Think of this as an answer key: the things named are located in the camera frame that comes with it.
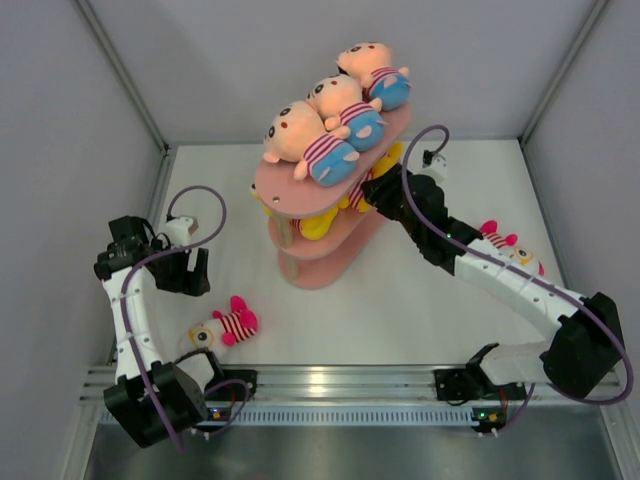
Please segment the yellow cat plush striped shirt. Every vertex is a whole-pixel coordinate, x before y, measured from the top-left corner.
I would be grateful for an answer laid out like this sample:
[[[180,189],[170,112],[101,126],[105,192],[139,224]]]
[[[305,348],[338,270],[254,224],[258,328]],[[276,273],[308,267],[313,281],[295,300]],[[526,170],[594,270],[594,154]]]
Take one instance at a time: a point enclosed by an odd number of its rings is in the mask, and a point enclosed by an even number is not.
[[[364,198],[364,194],[360,187],[355,186],[350,190],[338,203],[341,210],[351,208],[358,213],[366,213],[372,209],[372,206]]]

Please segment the yellow plush toy striped shirt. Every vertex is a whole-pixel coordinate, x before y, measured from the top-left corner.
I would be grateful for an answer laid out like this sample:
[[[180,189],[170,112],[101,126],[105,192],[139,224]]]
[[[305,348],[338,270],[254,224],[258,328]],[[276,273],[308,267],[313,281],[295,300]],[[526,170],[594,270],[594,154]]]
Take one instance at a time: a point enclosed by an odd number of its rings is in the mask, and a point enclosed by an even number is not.
[[[371,167],[369,179],[377,179],[396,165],[404,151],[401,142],[394,143],[389,150]]]

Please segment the yellow plush toy big eyes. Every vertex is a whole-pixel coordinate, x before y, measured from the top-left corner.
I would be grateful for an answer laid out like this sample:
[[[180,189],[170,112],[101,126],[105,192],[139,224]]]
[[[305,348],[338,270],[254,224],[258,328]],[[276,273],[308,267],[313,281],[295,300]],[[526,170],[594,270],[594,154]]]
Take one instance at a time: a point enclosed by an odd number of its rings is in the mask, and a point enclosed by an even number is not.
[[[345,201],[340,201],[331,210],[319,216],[304,219],[290,219],[289,224],[304,238],[313,241],[319,240],[328,233],[339,211],[347,206],[348,204]]]

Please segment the pink white panda plush glasses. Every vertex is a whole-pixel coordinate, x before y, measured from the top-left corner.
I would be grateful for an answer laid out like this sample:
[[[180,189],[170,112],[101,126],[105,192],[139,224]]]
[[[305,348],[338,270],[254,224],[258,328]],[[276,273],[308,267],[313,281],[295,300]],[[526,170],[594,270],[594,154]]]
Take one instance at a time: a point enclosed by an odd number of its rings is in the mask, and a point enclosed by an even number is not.
[[[195,349],[206,348],[216,355],[253,338],[259,331],[256,314],[237,295],[230,298],[229,312],[214,310],[211,318],[189,329],[186,339]]]

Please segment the boy plush blue pants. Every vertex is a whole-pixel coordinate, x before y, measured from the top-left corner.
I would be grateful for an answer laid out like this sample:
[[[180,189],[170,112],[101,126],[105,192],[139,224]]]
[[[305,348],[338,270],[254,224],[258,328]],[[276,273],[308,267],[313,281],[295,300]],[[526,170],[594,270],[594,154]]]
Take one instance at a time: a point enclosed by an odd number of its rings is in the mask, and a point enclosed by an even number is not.
[[[358,152],[375,147],[385,134],[386,122],[380,99],[365,100],[360,84],[352,77],[337,74],[320,80],[309,91],[307,102],[331,133],[347,132],[346,141]]]

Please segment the boy plush black hair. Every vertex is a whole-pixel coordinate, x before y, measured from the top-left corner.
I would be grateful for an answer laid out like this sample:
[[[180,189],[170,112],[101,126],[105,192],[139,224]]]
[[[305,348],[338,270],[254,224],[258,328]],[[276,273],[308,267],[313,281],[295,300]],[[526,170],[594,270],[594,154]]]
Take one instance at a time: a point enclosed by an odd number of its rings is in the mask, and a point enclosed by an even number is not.
[[[345,126],[327,131],[309,103],[294,101],[271,122],[263,140],[263,160],[292,163],[295,180],[311,178],[322,187],[331,187],[344,181],[357,166],[360,154],[346,142],[349,134]]]

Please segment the pink white panda plush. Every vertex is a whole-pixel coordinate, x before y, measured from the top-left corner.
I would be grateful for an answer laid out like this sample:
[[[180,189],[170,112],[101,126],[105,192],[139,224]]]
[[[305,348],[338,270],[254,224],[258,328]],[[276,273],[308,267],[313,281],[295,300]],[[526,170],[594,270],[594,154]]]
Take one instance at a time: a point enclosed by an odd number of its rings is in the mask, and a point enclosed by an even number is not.
[[[479,227],[481,234],[488,239],[493,246],[508,259],[514,261],[529,273],[543,276],[545,269],[538,257],[528,248],[524,247],[515,233],[503,236],[498,229],[498,222],[489,220]]]

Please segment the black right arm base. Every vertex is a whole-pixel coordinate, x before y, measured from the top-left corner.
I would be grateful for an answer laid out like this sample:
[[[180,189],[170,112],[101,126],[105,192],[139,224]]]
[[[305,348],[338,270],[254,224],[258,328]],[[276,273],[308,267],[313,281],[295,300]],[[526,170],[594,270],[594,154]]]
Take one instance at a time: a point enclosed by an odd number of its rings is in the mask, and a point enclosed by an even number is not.
[[[462,405],[475,400],[499,400],[499,389],[484,373],[469,368],[434,371],[436,395],[439,401]]]

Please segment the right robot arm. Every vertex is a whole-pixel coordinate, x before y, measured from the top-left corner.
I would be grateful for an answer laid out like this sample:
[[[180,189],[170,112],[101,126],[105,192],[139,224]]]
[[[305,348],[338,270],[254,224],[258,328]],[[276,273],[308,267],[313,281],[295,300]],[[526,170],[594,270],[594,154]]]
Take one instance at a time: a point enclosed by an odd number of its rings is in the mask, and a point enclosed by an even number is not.
[[[394,166],[362,190],[379,214],[403,226],[426,261],[493,295],[541,335],[538,343],[494,343],[476,353],[466,373],[475,395],[488,397],[511,383],[547,383],[584,400],[621,360],[619,315],[610,297],[586,297],[517,265],[479,230],[449,215],[432,177]]]

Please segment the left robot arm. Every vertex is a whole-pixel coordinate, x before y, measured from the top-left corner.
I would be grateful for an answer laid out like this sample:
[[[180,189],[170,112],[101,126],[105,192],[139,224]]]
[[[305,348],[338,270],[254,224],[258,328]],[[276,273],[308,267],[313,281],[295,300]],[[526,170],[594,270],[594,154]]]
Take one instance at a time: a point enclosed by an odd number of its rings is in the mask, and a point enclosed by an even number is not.
[[[111,243],[94,272],[109,298],[116,334],[115,384],[103,398],[107,410],[135,443],[150,447],[208,417],[205,399],[219,397],[226,376],[215,354],[190,347],[172,359],[158,323],[169,294],[199,297],[210,290],[208,251],[192,245],[195,218],[169,216],[155,233],[141,217],[109,224]]]

